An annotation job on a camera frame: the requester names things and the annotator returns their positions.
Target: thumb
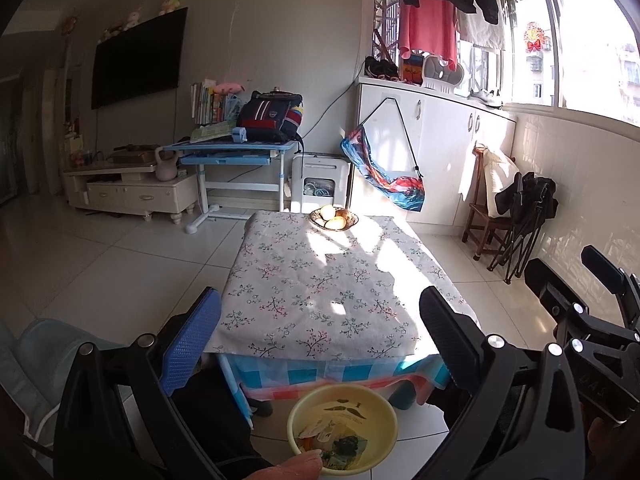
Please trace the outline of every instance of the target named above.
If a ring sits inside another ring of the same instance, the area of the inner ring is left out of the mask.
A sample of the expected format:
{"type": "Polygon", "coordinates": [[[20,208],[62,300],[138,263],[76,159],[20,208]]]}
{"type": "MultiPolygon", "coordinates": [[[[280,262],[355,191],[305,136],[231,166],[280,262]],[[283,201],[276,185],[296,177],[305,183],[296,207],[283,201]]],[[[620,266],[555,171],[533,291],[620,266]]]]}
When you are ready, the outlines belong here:
{"type": "Polygon", "coordinates": [[[322,470],[320,450],[290,458],[285,463],[255,472],[246,480],[318,480],[322,470]]]}

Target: desk leg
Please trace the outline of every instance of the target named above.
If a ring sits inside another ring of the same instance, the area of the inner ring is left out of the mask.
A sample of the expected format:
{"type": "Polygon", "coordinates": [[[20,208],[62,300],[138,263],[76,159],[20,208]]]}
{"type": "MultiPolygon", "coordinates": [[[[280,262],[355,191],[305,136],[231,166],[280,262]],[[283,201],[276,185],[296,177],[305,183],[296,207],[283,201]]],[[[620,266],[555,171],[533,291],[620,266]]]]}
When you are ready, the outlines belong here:
{"type": "Polygon", "coordinates": [[[280,152],[280,174],[278,175],[278,193],[280,194],[280,212],[284,211],[284,154],[280,152]]]}
{"type": "MultiPolygon", "coordinates": [[[[202,214],[198,216],[193,222],[191,222],[187,227],[184,228],[185,232],[190,235],[195,234],[198,231],[198,227],[202,224],[207,218],[209,218],[209,201],[207,200],[207,183],[204,165],[198,165],[198,190],[200,191],[200,210],[202,214]]],[[[218,206],[212,206],[211,209],[217,211],[220,209],[218,206]]]]}

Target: floral tablecloth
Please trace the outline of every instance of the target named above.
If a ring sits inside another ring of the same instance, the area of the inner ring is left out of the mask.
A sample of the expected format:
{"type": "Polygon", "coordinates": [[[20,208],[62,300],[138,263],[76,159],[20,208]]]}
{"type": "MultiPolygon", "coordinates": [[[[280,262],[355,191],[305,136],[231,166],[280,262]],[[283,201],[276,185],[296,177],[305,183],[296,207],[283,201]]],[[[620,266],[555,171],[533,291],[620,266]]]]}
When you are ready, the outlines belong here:
{"type": "Polygon", "coordinates": [[[477,321],[409,225],[360,217],[325,231],[305,214],[258,212],[222,295],[206,350],[286,360],[389,360],[437,354],[420,320],[430,285],[477,321]]]}

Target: black bag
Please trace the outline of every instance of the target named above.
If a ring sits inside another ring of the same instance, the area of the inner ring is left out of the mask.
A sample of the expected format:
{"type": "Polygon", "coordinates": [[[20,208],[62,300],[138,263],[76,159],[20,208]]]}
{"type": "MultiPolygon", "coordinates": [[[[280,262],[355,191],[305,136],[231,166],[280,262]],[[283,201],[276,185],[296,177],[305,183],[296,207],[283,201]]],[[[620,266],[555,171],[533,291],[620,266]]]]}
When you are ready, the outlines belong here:
{"type": "Polygon", "coordinates": [[[246,128],[249,142],[302,142],[298,135],[302,113],[300,94],[255,91],[240,110],[237,126],[246,128]]]}

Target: wicker basket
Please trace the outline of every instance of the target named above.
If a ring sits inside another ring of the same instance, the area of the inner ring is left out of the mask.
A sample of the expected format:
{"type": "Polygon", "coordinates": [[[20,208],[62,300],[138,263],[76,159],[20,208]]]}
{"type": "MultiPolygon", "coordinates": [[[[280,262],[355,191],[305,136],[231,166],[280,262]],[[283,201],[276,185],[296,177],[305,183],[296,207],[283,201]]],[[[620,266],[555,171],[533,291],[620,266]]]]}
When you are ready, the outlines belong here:
{"type": "Polygon", "coordinates": [[[354,225],[356,225],[358,223],[358,220],[360,220],[358,218],[358,215],[356,215],[356,213],[352,213],[348,209],[336,209],[335,215],[343,217],[345,222],[347,222],[342,229],[328,229],[324,227],[327,221],[325,221],[322,218],[322,215],[320,214],[319,209],[316,209],[315,211],[312,211],[311,213],[309,213],[309,220],[313,225],[317,225],[322,229],[325,229],[327,231],[334,231],[334,232],[347,231],[351,229],[354,225]]]}

